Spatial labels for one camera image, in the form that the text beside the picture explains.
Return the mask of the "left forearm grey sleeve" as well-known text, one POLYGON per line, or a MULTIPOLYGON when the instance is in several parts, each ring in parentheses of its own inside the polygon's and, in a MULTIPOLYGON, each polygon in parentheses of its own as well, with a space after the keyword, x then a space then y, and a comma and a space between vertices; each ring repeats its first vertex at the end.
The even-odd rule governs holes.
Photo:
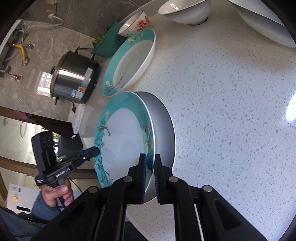
POLYGON ((41 191, 29 214, 1 207, 1 240, 30 240, 60 212, 56 191, 41 191))

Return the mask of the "person's left hand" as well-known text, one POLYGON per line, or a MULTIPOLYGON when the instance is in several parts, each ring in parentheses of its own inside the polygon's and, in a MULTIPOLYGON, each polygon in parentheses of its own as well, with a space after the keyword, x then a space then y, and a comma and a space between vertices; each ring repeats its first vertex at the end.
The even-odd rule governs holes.
POLYGON ((71 188, 70 181, 64 178, 64 184, 51 188, 48 185, 43 185, 41 187, 41 193, 43 200, 50 207, 57 206, 57 199, 60 197, 64 200, 64 205, 68 206, 74 201, 73 191, 71 188))

